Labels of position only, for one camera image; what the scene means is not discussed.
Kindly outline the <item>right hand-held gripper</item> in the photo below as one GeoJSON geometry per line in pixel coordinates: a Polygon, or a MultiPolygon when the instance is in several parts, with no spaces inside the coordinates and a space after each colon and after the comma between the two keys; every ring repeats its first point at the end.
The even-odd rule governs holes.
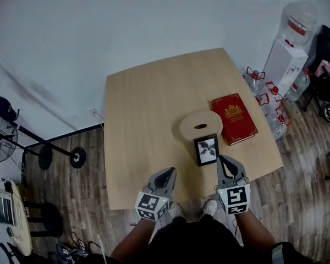
{"type": "Polygon", "coordinates": [[[243,164],[232,157],[219,155],[217,157],[217,177],[216,193],[225,214],[236,215],[247,212],[250,205],[251,188],[243,164]],[[229,178],[225,167],[234,178],[239,180],[228,184],[229,178]]]}

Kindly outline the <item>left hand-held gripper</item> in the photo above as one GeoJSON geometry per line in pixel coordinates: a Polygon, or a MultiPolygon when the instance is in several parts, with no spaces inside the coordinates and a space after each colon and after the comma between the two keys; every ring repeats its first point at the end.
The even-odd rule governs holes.
{"type": "Polygon", "coordinates": [[[168,211],[169,199],[162,196],[171,196],[176,177],[177,170],[174,167],[162,169],[150,176],[135,203],[140,218],[157,222],[168,211]]]}

